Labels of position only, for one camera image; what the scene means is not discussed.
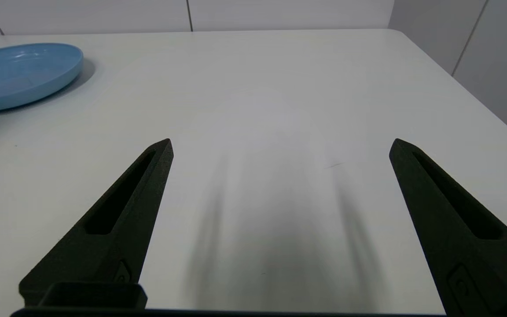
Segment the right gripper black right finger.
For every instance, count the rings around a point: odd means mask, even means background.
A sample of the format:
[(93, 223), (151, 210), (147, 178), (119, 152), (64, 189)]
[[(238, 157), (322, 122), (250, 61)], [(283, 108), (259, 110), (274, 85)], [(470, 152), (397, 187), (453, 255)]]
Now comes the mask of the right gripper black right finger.
[(507, 226), (417, 146), (389, 159), (445, 313), (507, 317)]

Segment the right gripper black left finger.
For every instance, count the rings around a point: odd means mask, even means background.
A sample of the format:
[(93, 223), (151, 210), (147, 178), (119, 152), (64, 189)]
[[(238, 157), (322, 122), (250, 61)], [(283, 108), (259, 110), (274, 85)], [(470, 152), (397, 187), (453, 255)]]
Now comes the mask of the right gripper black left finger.
[(138, 283), (172, 160), (169, 139), (147, 147), (20, 281), (25, 305), (58, 283)]

